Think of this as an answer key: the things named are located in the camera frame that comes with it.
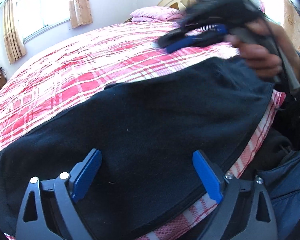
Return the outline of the person right hand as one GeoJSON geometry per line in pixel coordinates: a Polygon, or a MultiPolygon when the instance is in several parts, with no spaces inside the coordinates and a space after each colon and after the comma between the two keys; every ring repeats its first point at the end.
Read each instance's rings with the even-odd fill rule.
{"type": "MultiPolygon", "coordinates": [[[[247,24],[247,28],[258,35],[269,35],[272,33],[277,44],[286,55],[287,60],[294,70],[296,78],[300,81],[300,56],[295,50],[292,41],[285,30],[278,24],[268,20],[256,20],[247,24]]],[[[247,65],[253,69],[257,76],[262,79],[270,79],[281,73],[281,59],[271,54],[266,48],[259,44],[247,44],[235,35],[228,35],[226,42],[239,49],[240,56],[245,59],[247,65]]]]}

